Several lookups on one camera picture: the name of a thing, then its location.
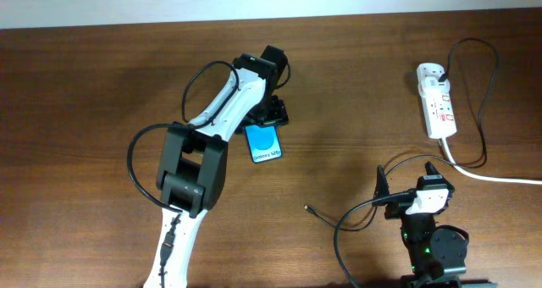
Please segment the blue screen smartphone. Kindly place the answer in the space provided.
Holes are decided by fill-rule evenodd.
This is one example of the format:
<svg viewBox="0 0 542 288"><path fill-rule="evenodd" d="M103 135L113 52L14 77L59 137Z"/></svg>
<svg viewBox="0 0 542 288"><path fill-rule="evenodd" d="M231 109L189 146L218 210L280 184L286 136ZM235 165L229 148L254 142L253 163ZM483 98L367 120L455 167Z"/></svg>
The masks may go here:
<svg viewBox="0 0 542 288"><path fill-rule="evenodd" d="M264 163L283 156L275 126L250 125L245 128L245 134L254 163Z"/></svg>

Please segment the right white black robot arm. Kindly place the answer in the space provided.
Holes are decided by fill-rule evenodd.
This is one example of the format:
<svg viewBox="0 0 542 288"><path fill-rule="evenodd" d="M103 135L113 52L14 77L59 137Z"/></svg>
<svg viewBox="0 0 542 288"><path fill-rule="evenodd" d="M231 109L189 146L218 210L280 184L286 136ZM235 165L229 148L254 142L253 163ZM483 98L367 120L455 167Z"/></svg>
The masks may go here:
<svg viewBox="0 0 542 288"><path fill-rule="evenodd" d="M411 275L401 277L402 287L460 287L459 276L467 272L469 235L435 221L448 208L455 187L430 162L425 170L414 188L391 194L384 168L378 166L374 206L385 207L385 219L401 221L401 239L412 267Z"/></svg>

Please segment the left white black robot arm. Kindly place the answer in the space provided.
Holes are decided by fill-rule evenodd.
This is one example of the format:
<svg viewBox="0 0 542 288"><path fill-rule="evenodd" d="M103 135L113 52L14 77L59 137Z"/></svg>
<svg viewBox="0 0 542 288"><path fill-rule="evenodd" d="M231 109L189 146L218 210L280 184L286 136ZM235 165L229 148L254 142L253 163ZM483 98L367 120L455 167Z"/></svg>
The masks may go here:
<svg viewBox="0 0 542 288"><path fill-rule="evenodd" d="M230 72L219 94L195 118L163 125L166 130L156 186L151 195L162 209L161 232L146 287L185 287L197 232L224 189L229 142L246 136L254 163L281 158L278 127L289 122L274 91L290 79L285 52L266 46L260 56L244 53L226 65Z"/></svg>

